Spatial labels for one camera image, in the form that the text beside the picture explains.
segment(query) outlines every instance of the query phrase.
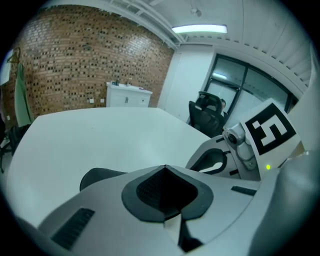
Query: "ceiling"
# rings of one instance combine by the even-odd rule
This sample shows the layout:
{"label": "ceiling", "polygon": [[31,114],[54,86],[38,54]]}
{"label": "ceiling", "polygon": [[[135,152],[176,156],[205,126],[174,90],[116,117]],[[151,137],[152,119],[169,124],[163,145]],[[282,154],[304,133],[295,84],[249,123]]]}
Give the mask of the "ceiling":
{"label": "ceiling", "polygon": [[[311,75],[311,40],[277,0],[53,0],[45,6],[85,5],[124,16],[161,38],[169,47],[218,45],[260,55],[283,66],[304,92]],[[191,14],[192,7],[201,16]],[[227,33],[175,34],[172,27],[224,24]]]}

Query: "ceiling light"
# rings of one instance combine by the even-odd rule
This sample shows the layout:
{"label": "ceiling light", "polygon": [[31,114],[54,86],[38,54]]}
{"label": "ceiling light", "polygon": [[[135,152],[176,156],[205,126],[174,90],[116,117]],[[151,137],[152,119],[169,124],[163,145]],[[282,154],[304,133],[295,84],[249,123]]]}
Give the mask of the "ceiling light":
{"label": "ceiling light", "polygon": [[227,77],[223,74],[213,73],[213,76],[221,79],[227,79]]}
{"label": "ceiling light", "polygon": [[227,33],[226,25],[186,25],[186,26],[176,26],[172,30],[176,33],[188,33],[188,32],[217,32],[217,33]]}

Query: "coat hanger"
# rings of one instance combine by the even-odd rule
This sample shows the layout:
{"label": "coat hanger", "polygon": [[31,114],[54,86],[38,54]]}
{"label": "coat hanger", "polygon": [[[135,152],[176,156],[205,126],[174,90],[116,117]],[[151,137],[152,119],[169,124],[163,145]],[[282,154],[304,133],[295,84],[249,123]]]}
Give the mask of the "coat hanger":
{"label": "coat hanger", "polygon": [[21,53],[21,50],[20,50],[20,47],[16,47],[13,49],[13,54],[10,58],[7,59],[7,63],[19,63],[20,62],[20,53]]}

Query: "white wall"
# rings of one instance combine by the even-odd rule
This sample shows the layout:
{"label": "white wall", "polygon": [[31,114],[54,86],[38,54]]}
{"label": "white wall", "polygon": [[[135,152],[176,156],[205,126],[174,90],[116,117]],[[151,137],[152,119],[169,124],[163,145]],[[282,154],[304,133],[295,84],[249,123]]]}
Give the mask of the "white wall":
{"label": "white wall", "polygon": [[214,49],[209,45],[182,45],[175,51],[164,81],[158,108],[186,122],[189,101],[206,86],[214,63]]}
{"label": "white wall", "polygon": [[288,115],[301,137],[304,149],[316,150],[320,145],[320,65],[313,47],[310,52],[309,88]]}

